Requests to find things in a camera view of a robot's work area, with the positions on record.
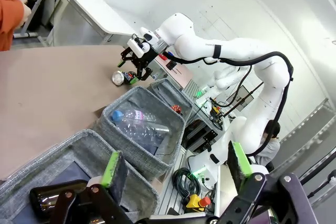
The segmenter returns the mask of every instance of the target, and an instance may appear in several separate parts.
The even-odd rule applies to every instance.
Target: screw
[[[256,176],[254,176],[254,179],[256,181],[262,181],[262,176],[260,174],[257,174]]]
[[[99,192],[99,189],[98,189],[98,187],[92,187],[92,189],[91,189],[94,193],[97,193],[97,192]]]
[[[291,178],[290,178],[289,176],[285,176],[285,177],[284,177],[284,180],[285,180],[286,182],[290,182],[290,181],[291,181]]]
[[[68,191],[68,192],[65,193],[65,197],[70,198],[71,196],[72,196],[71,192]]]

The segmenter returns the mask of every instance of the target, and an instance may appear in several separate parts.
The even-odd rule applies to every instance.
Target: gray bin
[[[134,109],[155,114],[161,124],[170,129],[171,136],[163,140],[155,155],[127,137],[110,121],[109,115],[112,111],[123,106],[127,108],[128,105]],[[97,131],[113,148],[123,151],[126,160],[148,180],[161,176],[173,167],[181,148],[184,128],[185,122],[182,117],[150,91],[139,86],[132,88],[107,106],[92,126],[92,129]]]
[[[83,130],[51,148],[13,174],[0,187],[0,223],[12,220],[28,205],[29,191],[49,185],[70,164],[76,164],[89,176],[102,175],[115,150],[96,132]],[[159,196],[156,190],[129,164],[121,205],[132,221],[156,214]]]
[[[182,110],[182,118],[185,122],[188,121],[193,104],[180,90],[178,90],[167,78],[152,82],[148,88],[167,106],[179,105]]]

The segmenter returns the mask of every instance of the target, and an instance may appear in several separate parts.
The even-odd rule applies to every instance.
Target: black hair
[[[266,127],[265,127],[264,133],[269,134],[271,132],[272,124],[273,124],[273,120],[269,120]],[[275,125],[275,128],[274,128],[274,131],[273,131],[272,138],[275,138],[275,137],[278,136],[278,134],[280,132],[280,128],[281,128],[280,124],[277,122],[277,124]]]

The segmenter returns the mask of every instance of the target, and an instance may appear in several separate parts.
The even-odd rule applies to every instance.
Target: blue bottle cap
[[[115,110],[112,112],[111,119],[115,122],[119,122],[122,116],[124,116],[124,114],[121,111]]]

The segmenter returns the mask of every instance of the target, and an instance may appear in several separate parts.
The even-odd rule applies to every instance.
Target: plastic bottle
[[[166,126],[133,119],[118,110],[111,113],[110,119],[125,135],[152,154],[169,133]]]
[[[156,116],[152,113],[144,113],[140,110],[126,110],[125,112],[119,111],[123,116],[127,118],[132,118],[136,120],[148,121],[148,122],[157,122]]]

